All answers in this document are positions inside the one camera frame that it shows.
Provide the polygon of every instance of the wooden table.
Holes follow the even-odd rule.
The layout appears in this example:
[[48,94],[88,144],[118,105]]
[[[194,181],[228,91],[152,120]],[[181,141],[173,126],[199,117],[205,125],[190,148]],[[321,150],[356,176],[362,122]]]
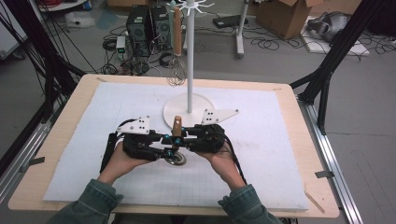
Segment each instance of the wooden table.
[[[8,203],[10,209],[57,211],[67,205],[67,203],[45,202],[42,199],[63,150],[77,128],[77,124],[90,103],[96,87],[101,82],[167,85],[166,79],[162,77],[84,76],[36,155],[37,158],[45,157],[45,162],[29,168]],[[276,94],[286,124],[291,147],[303,181],[304,192],[309,201],[309,209],[302,212],[270,211],[277,217],[339,216],[339,209],[328,180],[317,178],[315,175],[316,172],[322,171],[323,167],[300,107],[289,85],[200,79],[195,79],[193,84],[196,87],[273,91]],[[121,204],[113,212],[225,216],[221,208],[132,204]]]

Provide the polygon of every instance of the green jacket sleeve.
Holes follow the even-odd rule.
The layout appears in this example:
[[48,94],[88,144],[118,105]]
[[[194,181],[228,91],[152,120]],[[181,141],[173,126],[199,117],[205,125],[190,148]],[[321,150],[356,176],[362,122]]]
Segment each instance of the green jacket sleeve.
[[225,196],[219,205],[237,224],[282,224],[262,205],[256,190],[251,185],[231,192]]
[[78,201],[64,207],[47,224],[105,224],[108,215],[122,198],[113,187],[92,179]]

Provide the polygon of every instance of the white bracket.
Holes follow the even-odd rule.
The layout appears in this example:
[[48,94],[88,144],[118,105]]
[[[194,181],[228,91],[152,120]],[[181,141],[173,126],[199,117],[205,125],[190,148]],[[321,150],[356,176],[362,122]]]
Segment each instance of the white bracket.
[[191,9],[196,9],[197,11],[204,13],[203,11],[201,11],[201,9],[199,9],[199,7],[211,7],[213,5],[215,5],[214,3],[210,4],[210,5],[202,5],[201,3],[206,2],[206,0],[202,0],[202,1],[197,1],[197,2],[193,2],[193,1],[179,1],[182,4],[178,4],[178,6],[181,6],[180,10],[183,8],[187,9],[187,16],[190,16],[190,11]]
[[202,122],[201,124],[203,125],[209,125],[209,124],[216,124],[220,123],[234,115],[237,115],[239,113],[238,109],[235,110],[209,110],[206,109],[204,112],[204,115],[202,117]]
[[119,133],[149,134],[149,116],[128,122],[117,129]]

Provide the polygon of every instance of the metal rail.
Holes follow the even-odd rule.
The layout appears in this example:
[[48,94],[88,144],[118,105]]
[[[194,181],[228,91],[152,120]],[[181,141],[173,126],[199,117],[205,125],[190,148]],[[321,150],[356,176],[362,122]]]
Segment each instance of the metal rail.
[[318,145],[320,147],[321,155],[323,160],[326,162],[328,171],[334,174],[331,178],[332,183],[337,190],[338,197],[343,205],[346,218],[351,224],[362,224],[361,214],[358,211],[352,195],[347,186],[347,182],[344,179],[343,173],[338,161],[335,158],[332,146],[330,145],[329,138],[327,135],[322,134],[319,126],[317,125],[318,113],[313,105],[303,105],[306,110],[306,114],[309,117],[309,122],[314,131],[315,137],[317,138]]
[[[53,111],[62,111],[60,103],[56,102],[54,104]],[[17,183],[19,177],[23,175],[29,168],[31,159],[35,156],[41,145],[44,143],[58,115],[58,113],[54,113],[51,117],[49,117],[49,119],[47,119],[46,122],[37,124],[35,129],[31,131],[30,136],[24,142],[21,150],[9,164],[8,168],[0,176],[0,203],[2,203],[7,197],[9,192]]]

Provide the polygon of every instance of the person's right hand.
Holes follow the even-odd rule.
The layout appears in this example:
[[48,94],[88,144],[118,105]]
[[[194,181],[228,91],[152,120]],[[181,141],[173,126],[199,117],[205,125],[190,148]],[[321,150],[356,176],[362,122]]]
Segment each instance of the person's right hand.
[[233,155],[227,143],[224,143],[218,153],[197,152],[197,154],[210,162],[213,170],[228,184],[231,190],[240,189],[246,185],[236,169]]

